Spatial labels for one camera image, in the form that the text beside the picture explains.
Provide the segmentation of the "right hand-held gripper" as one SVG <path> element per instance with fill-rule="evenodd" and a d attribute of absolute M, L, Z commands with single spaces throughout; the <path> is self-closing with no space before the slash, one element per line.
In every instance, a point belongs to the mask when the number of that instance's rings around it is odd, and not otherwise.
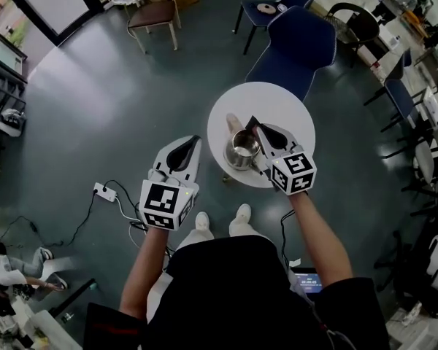
<path fill-rule="evenodd" d="M 317 168 L 312 156 L 301 147 L 299 151 L 286 152 L 273 159 L 274 151 L 292 151 L 298 146 L 290 131 L 277 125 L 261 123 L 255 128 L 255 134 L 266 165 L 271 166 L 271 181 L 276 188 L 286 195 L 294 195 L 313 187 Z"/>

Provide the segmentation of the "small black tea bag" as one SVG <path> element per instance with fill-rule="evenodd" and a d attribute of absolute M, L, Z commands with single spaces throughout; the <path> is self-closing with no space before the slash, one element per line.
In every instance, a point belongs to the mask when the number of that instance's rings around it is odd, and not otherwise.
<path fill-rule="evenodd" d="M 256 135 L 257 134 L 257 128 L 261 126 L 261 123 L 258 121 L 258 119 L 253 115 L 250 120 L 248 121 L 247 125 L 245 126 L 245 130 Z"/>

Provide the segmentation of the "stainless steel kettle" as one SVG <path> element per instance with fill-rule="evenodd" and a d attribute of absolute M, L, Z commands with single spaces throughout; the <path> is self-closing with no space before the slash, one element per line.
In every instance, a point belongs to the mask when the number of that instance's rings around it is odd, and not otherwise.
<path fill-rule="evenodd" d="M 229 137 L 223 148 L 223 156 L 230 167 L 237 171 L 246 171 L 255 163 L 261 146 L 254 132 L 242 126 L 233 113 L 226 115 Z"/>

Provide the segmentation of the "person's right forearm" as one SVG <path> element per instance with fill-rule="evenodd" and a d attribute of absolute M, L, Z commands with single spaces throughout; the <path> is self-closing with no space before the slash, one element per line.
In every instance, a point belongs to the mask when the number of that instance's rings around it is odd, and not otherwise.
<path fill-rule="evenodd" d="M 347 252 L 305 192 L 289 197 L 301 234 L 323 287 L 353 278 Z"/>

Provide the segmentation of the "person's left forearm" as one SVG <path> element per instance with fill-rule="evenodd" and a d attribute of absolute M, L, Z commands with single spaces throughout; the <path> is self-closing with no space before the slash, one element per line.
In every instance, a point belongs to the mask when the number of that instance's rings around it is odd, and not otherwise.
<path fill-rule="evenodd" d="M 123 288 L 120 312 L 139 320 L 146 319 L 147 298 L 161 275 L 168 237 L 167 230 L 149 228 Z"/>

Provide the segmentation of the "round white side table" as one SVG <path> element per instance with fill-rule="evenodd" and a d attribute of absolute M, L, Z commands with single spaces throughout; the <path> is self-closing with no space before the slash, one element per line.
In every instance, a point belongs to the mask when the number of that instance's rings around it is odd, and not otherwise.
<path fill-rule="evenodd" d="M 246 126 L 251 117 L 261 123 L 284 128 L 296 138 L 296 143 L 312 154 L 315 150 L 315 127 L 306 106 L 290 91 L 267 82 L 246 82 L 227 90 L 213 106 L 208 123 L 207 138 L 211 153 L 228 176 L 256 188 L 271 188 L 263 174 L 249 169 L 233 169 L 223 156 L 223 149 L 231 135 L 226 116 L 234 114 Z"/>

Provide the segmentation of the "white power strip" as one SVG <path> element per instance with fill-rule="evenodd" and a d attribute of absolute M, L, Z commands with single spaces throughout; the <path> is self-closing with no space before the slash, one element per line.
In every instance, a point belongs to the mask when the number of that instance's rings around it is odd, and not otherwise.
<path fill-rule="evenodd" d="M 112 190 L 98 182 L 95 183 L 93 191 L 97 196 L 103 198 L 106 201 L 109 201 L 110 203 L 114 203 L 115 199 L 118 196 L 115 190 Z"/>

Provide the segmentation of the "blue high-back chair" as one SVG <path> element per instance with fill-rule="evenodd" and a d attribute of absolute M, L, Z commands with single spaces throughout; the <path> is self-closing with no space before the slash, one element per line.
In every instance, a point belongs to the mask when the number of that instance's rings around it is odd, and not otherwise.
<path fill-rule="evenodd" d="M 293 6 L 268 25 L 269 44 L 245 77 L 285 88 L 303 101 L 319 69 L 334 63 L 337 34 L 328 21 Z"/>

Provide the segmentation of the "phone with lit screen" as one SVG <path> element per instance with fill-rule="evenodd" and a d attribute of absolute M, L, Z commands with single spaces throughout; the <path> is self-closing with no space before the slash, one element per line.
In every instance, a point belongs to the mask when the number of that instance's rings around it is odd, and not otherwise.
<path fill-rule="evenodd" d="M 322 290 L 320 277 L 314 268 L 292 267 L 291 271 L 307 294 L 316 294 Z"/>

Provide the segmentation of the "person's black shirt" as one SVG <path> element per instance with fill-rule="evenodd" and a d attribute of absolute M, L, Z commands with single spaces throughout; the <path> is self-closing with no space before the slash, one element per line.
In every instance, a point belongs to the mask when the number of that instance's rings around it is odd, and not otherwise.
<path fill-rule="evenodd" d="M 264 237 L 184 246 L 167 272 L 150 320 L 91 303 L 83 349 L 389 350 L 371 279 L 338 281 L 307 302 Z"/>

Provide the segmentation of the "grey upholstered chair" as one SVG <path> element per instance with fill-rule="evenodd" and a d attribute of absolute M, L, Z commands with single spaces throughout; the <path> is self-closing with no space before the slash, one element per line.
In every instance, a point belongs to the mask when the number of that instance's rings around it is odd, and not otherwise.
<path fill-rule="evenodd" d="M 417 191 L 438 197 L 438 126 L 432 129 L 428 138 L 416 144 L 414 158 L 420 170 L 420 178 L 401 191 Z"/>

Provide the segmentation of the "wooden chair with brown seat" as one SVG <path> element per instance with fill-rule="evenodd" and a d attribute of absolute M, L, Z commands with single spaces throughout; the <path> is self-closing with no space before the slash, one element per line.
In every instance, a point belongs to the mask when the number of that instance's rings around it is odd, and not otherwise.
<path fill-rule="evenodd" d="M 137 6 L 137 11 L 128 20 L 128 32 L 134 36 L 141 51 L 147 54 L 147 50 L 135 33 L 135 30 L 145 28 L 149 31 L 149 27 L 151 26 L 168 25 L 172 36 L 173 48 L 174 50 L 178 50 L 174 20 L 177 22 L 177 27 L 182 28 L 176 0 L 154 1 L 148 4 L 140 4 L 139 7 Z"/>

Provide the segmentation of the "white spare gripper device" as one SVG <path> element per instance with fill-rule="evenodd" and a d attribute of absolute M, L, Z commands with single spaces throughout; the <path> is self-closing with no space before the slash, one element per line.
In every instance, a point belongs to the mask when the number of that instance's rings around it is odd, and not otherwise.
<path fill-rule="evenodd" d="M 26 115 L 16 109 L 5 109 L 0 114 L 0 131 L 11 137 L 19 137 L 26 123 Z"/>

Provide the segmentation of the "black office chair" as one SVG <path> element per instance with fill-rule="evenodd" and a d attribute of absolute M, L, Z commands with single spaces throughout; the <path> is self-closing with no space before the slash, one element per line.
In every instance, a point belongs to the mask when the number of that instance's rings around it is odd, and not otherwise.
<path fill-rule="evenodd" d="M 419 303 L 433 319 L 438 319 L 438 234 L 429 244 L 404 243 L 401 233 L 393 231 L 395 247 L 374 262 L 373 268 L 388 269 L 388 277 L 376 286 L 382 292 L 390 284 L 402 308 L 410 311 Z"/>

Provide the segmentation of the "black framed glass door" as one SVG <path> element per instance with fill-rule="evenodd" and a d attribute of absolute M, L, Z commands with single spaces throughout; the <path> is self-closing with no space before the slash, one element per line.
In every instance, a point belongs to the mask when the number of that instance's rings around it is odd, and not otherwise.
<path fill-rule="evenodd" d="M 56 47 L 104 11 L 100 0 L 12 0 Z"/>

